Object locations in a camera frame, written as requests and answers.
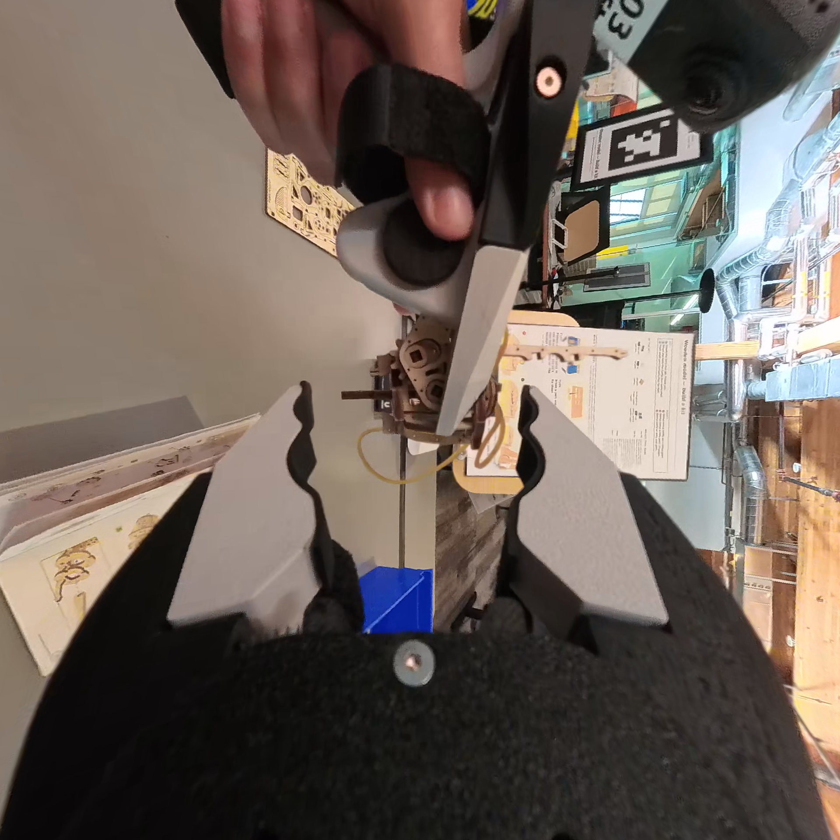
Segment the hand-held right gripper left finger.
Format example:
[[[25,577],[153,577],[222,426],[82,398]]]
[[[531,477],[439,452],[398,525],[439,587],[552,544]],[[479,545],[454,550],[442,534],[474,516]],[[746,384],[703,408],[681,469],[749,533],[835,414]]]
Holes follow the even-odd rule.
[[[310,477],[317,464],[311,385],[287,390],[213,468],[168,621],[241,614],[257,631],[296,631],[310,604],[334,602],[363,627],[352,558],[331,538]]]

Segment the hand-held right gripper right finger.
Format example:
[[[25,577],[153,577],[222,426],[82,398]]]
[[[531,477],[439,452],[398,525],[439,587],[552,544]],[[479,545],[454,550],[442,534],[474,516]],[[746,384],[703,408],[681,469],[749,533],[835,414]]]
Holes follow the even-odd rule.
[[[583,618],[669,624],[614,463],[539,388],[521,391],[518,476],[501,555],[501,590],[551,635]]]

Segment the tan rubber band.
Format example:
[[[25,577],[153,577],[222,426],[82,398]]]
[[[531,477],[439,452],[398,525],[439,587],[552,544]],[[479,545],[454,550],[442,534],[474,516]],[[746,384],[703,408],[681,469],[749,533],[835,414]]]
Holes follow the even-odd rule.
[[[496,404],[495,406],[494,418],[495,420],[493,423],[493,427],[488,433],[487,439],[483,439],[479,444],[478,449],[476,450],[475,462],[476,466],[479,469],[483,469],[489,465],[492,459],[495,458],[497,452],[501,448],[501,445],[504,443],[504,437],[507,430],[507,421],[504,413],[502,412],[500,404]],[[433,476],[438,471],[442,470],[444,467],[453,465],[454,462],[461,455],[464,455],[466,451],[470,448],[468,443],[463,444],[457,450],[454,450],[453,453],[448,458],[446,458],[441,465],[437,465],[436,467],[428,469],[421,474],[414,475],[411,478],[395,479],[385,476],[376,469],[374,469],[364,454],[364,439],[372,434],[379,434],[380,432],[381,429],[378,429],[376,427],[364,430],[356,440],[356,452],[363,467],[370,475],[392,487],[405,487],[417,483],[418,481],[423,480],[427,477]]]

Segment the wooden gear model assembly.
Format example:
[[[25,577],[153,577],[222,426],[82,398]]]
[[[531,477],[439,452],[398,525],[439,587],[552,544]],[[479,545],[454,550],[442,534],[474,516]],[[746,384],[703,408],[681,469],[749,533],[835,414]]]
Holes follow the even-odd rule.
[[[497,371],[453,433],[437,430],[454,348],[452,329],[417,316],[407,336],[396,341],[395,349],[374,360],[373,387],[344,391],[341,397],[344,401],[371,402],[385,434],[422,444],[469,444],[476,452],[477,465],[488,466],[505,437]]]

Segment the long notched wooden strip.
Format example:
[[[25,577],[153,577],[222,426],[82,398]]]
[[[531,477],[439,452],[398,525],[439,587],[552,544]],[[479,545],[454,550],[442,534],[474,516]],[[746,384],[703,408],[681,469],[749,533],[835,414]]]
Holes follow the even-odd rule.
[[[585,346],[579,344],[524,344],[506,334],[506,342],[500,349],[500,358],[513,358],[522,361],[542,360],[555,357],[564,364],[578,364],[585,358],[601,357],[622,360],[628,351],[621,348],[604,346]]]

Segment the person's left hand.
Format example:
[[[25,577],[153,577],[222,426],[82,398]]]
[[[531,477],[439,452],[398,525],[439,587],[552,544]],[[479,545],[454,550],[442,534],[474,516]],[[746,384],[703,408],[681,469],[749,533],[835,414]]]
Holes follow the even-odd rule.
[[[466,3],[225,1],[224,59],[237,100],[264,145],[294,154],[334,184],[340,106],[380,60],[465,85]]]

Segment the light wooden board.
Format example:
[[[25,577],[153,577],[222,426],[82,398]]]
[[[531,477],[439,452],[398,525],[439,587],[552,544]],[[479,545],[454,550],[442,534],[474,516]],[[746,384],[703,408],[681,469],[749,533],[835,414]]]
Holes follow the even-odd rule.
[[[543,327],[577,327],[571,315],[561,311],[511,310],[508,325],[532,324]],[[522,482],[514,471],[510,476],[468,476],[466,456],[459,456],[452,465],[456,482],[467,492],[485,495],[515,496],[522,489]]]

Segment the tan backed chair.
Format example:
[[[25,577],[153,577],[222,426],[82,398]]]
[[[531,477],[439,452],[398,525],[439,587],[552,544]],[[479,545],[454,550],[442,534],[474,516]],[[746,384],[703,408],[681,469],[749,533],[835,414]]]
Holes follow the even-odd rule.
[[[594,257],[610,245],[611,187],[553,190],[548,204],[549,266],[570,266]]]

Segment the black framed tag sign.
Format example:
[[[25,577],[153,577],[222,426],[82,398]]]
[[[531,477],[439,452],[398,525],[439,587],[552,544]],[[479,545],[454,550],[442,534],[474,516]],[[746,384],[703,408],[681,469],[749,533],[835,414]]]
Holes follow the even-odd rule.
[[[590,122],[577,134],[570,187],[591,190],[713,160],[711,133],[699,133],[663,104]]]

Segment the white instruction sheet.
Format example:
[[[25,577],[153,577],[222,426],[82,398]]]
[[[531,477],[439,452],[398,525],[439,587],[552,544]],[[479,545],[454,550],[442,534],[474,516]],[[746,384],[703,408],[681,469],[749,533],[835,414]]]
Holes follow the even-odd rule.
[[[638,332],[508,325],[524,344],[621,348],[622,360],[601,357],[564,364],[555,357],[499,365],[498,400],[507,421],[491,476],[516,471],[522,388],[538,388],[622,471],[641,480],[687,480],[695,341],[686,332]]]

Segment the blue plastic bin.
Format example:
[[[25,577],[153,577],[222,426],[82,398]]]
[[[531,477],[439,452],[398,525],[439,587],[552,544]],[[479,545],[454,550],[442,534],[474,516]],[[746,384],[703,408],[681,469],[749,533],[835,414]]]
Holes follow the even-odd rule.
[[[434,571],[374,567],[360,578],[364,634],[430,634]]]

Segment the instruction booklet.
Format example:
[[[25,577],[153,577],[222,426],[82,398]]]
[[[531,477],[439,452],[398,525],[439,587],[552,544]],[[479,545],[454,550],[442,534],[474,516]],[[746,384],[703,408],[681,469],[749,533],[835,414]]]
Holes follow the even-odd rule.
[[[259,417],[2,484],[2,594],[43,677],[131,553]]]

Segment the black pole stand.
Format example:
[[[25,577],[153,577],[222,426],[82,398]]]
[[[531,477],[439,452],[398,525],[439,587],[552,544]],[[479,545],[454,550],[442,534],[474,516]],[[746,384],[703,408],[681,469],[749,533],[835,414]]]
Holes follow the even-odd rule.
[[[629,299],[586,302],[567,306],[566,304],[545,308],[537,304],[523,304],[517,310],[530,312],[558,312],[571,316],[577,322],[589,326],[608,327],[622,322],[644,320],[676,319],[705,314],[711,309],[715,298],[715,275],[705,270],[696,288],[657,293]]]

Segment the laser-cut wooden part sheet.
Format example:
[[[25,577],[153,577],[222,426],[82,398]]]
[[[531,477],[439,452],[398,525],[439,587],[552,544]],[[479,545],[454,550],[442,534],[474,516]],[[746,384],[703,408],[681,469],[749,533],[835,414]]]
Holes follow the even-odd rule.
[[[335,258],[340,225],[355,207],[335,187],[311,178],[295,155],[266,149],[266,215],[292,233]]]

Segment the silver ventilation duct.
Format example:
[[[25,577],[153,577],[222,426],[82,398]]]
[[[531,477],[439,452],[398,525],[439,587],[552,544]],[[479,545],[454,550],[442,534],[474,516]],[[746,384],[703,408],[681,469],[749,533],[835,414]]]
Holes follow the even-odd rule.
[[[762,279],[770,263],[757,257],[758,250],[727,264],[716,275],[716,293],[727,324],[730,343],[748,339],[751,329],[759,331],[759,341],[768,339],[772,330],[786,324],[791,306],[768,308],[762,305]],[[748,401],[748,374],[753,373],[752,359],[725,360],[723,375],[723,408],[714,416],[724,424],[738,424]]]

